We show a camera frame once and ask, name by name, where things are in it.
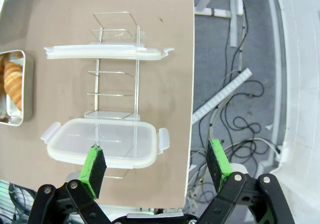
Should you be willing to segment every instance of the translucent lid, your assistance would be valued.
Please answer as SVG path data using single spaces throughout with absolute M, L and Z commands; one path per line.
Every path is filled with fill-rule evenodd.
M 109 168 L 145 168 L 156 160 L 157 134 L 149 123 L 77 118 L 56 124 L 41 137 L 56 160 L 83 165 L 93 144 L 101 146 Z

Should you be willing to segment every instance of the stainless steel container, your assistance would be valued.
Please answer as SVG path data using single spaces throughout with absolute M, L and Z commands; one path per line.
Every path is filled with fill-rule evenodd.
M 0 95 L 0 124 L 18 127 L 33 115 L 34 59 L 22 50 L 10 50 L 0 53 L 9 61 L 22 66 L 21 111 L 9 95 Z

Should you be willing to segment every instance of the gray floor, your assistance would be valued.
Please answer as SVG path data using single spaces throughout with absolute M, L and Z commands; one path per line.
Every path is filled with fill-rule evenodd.
M 248 35 L 243 48 L 243 69 L 249 68 L 252 72 L 250 80 L 257 80 L 263 83 L 265 92 L 262 97 L 249 98 L 246 96 L 236 97 L 229 105 L 227 119 L 232 123 L 236 116 L 241 116 L 248 123 L 258 122 L 261 125 L 261 132 L 256 137 L 271 138 L 271 131 L 265 126 L 273 123 L 274 103 L 275 103 L 275 65 L 274 65 L 274 40 L 269 10 L 268 0 L 244 0 L 248 17 Z M 211 0 L 208 7 L 218 9 L 229 9 L 229 0 Z M 225 76 L 225 45 L 227 40 L 229 21 L 224 18 L 211 16 L 195 16 L 195 70 L 194 70 L 194 99 L 193 111 L 216 93 L 217 86 Z M 231 68 L 233 53 L 236 48 L 228 47 L 228 72 Z M 257 94 L 261 90 L 258 84 L 245 83 L 237 92 Z M 204 140 L 208 137 L 210 114 L 201 123 L 201 134 Z M 230 145 L 230 140 L 226 129 L 222 125 L 219 116 L 213 124 L 214 135 L 223 142 L 226 147 Z M 234 142 L 246 140 L 252 137 L 249 130 L 232 131 Z M 266 146 L 257 142 L 258 151 L 263 151 Z M 198 123 L 192 127 L 191 147 L 201 147 Z M 265 160 L 268 153 L 255 155 L 257 161 Z M 192 164 L 197 168 L 190 172 L 190 177 L 204 163 L 204 157 L 200 154 L 192 157 Z M 254 161 L 251 159 L 244 164 L 249 172 L 253 174 L 256 169 Z M 204 191 L 212 189 L 211 185 L 206 185 Z M 200 204 L 194 213 L 200 216 L 206 208 L 206 204 Z M 246 214 L 245 208 L 237 208 L 229 217 L 227 223 L 242 223 Z

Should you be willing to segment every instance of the table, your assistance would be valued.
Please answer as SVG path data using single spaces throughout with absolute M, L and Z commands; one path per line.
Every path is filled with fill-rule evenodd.
M 160 61 L 140 64 L 141 121 L 167 128 L 170 148 L 147 168 L 130 170 L 123 179 L 106 178 L 98 202 L 183 207 L 193 103 L 193 10 L 193 0 L 9 0 L 0 20 L 0 51 L 22 49 L 34 57 L 34 115 L 20 127 L 0 126 L 0 178 L 37 190 L 43 184 L 60 187 L 68 174 L 81 170 L 50 158 L 40 136 L 53 122 L 64 124 L 93 110 L 94 98 L 86 93 L 94 90 L 95 77 L 87 71 L 95 70 L 96 60 L 47 60 L 44 47 L 94 42 L 90 30 L 98 26 L 93 13 L 128 11 L 147 47 L 175 48 Z M 134 64 L 122 66 L 134 72 Z M 108 60 L 104 67 L 119 67 L 119 60 Z M 104 88 L 113 91 L 130 86 L 128 80 L 108 81 Z M 110 111 L 133 106 L 132 99 L 100 100 L 100 108 Z M 107 174 L 122 171 L 107 169 Z

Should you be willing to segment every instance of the metal dish rack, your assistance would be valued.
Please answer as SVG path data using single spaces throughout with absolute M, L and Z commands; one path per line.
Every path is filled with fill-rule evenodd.
M 133 23 L 136 26 L 136 37 L 127 29 L 105 29 L 104 25 L 102 24 L 101 20 L 99 20 L 98 16 L 101 15 L 129 15 L 132 19 Z M 103 34 L 104 32 L 127 32 L 131 38 L 134 40 L 134 43 L 139 46 L 140 40 L 141 40 L 141 31 L 140 26 L 137 24 L 136 20 L 132 16 L 132 14 L 128 11 L 116 11 L 116 12 L 97 12 L 93 14 L 95 20 L 99 23 L 100 28 L 99 29 L 93 29 L 91 30 L 93 36 L 97 39 L 99 43 L 103 40 Z M 95 76 L 95 85 L 94 85 L 94 92 L 88 92 L 87 95 L 93 95 L 94 96 L 94 110 L 87 112 L 84 117 L 85 118 L 103 118 L 103 119 L 116 119 L 116 120 L 123 120 L 128 117 L 131 118 L 131 120 L 139 121 L 139 72 L 140 72 L 140 60 L 135 61 L 135 76 L 124 72 L 124 71 L 101 71 L 100 70 L 100 59 L 96 59 L 96 66 L 95 70 L 89 70 L 88 73 Z M 132 77 L 135 79 L 135 86 L 134 86 L 134 95 L 133 94 L 111 94 L 111 93 L 100 93 L 99 92 L 99 77 L 100 74 L 113 74 L 113 75 L 127 75 L 129 77 Z M 99 96 L 107 96 L 107 97 L 133 97 L 134 96 L 134 111 L 126 114 L 124 116 L 110 116 L 105 115 L 104 112 L 99 111 Z

